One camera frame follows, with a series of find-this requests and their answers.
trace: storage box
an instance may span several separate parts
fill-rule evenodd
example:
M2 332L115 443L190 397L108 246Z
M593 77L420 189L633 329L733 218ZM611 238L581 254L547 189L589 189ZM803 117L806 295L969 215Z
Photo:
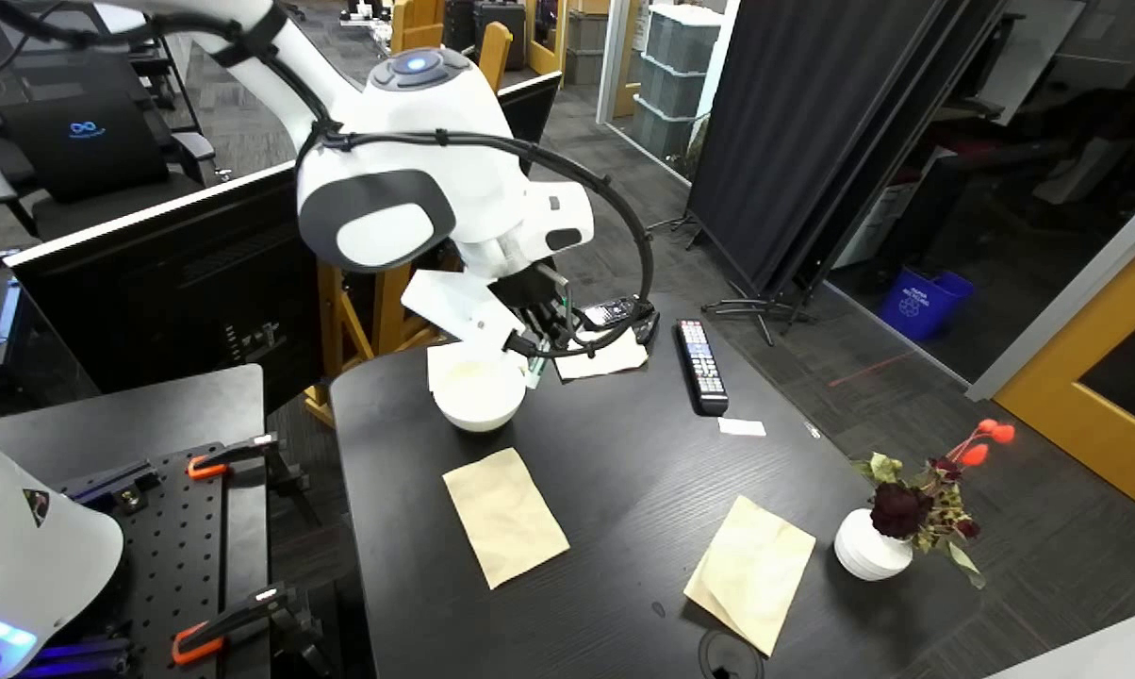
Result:
M666 117L692 117L705 70L676 70L642 54L642 98Z
M680 161L685 153L692 117L666 117L653 108L642 93L633 93L633 102L633 140L653 153Z
M567 10L570 14L606 14L611 0L570 0Z
M606 14L570 14L570 49L596 54L606 40Z
M719 14L697 5L653 5L643 54L676 70L705 70Z
M570 49L567 54L567 84L570 87L599 87L599 70L602 70L602 49Z
M892 323L914 345L934 341L943 323L973 298L973 284L943 270L934 280L920 270L900 270L877 316Z

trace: paper napkin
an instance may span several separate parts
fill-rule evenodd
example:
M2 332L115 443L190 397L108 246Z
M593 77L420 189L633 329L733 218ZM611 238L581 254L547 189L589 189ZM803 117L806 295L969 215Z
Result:
M515 449L452 466L444 488L490 587L570 549Z
M681 592L768 658L812 549L814 534L736 498Z
M570 356L554 363L563 382L581 382L581 376L638 370L650 363L650 350L638 345L633 332L623 332L613 345L599 347L596 356Z

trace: pegboard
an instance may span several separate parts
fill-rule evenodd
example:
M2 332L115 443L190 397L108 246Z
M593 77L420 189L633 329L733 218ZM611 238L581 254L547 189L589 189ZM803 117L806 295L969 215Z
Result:
M171 641L176 629L217 616L224 592L224 479L191 482L186 474L190 455L157 455L149 472L157 488L146 488L141 508L114 508L123 531L123 560L108 587L60 634L53 650L90 646L99 636L123 636L128 664L108 676L123 679L214 679L217 659L196 669L171 664Z

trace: black curtain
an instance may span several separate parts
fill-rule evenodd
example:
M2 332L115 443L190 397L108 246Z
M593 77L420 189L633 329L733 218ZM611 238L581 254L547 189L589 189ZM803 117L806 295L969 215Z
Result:
M877 185L920 114L946 98L999 0L748 0L685 212L750 295L793 285L821 228Z

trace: dried flower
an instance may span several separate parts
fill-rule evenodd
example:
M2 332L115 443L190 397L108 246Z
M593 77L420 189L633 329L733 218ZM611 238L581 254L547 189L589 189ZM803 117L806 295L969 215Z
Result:
M955 519L959 534L976 539L979 523L976 519Z
M873 503L870 503L870 523L882 534L904 539L914 534L934 508L934 498L927 498L915 488L904 482L882 482L873 488Z
M882 454L870 454L861 466L873 479L870 523L882 534L909 539L915 549L946 549L955 566L969 572L973 585L985 585L973 560L959 546L963 539L979 534L979 523L964 508L959 479L969 466L979 466L990 445L1010 445L1013 426L979 419L976 429L950 454L925 465L915 479L904 479L904 465Z

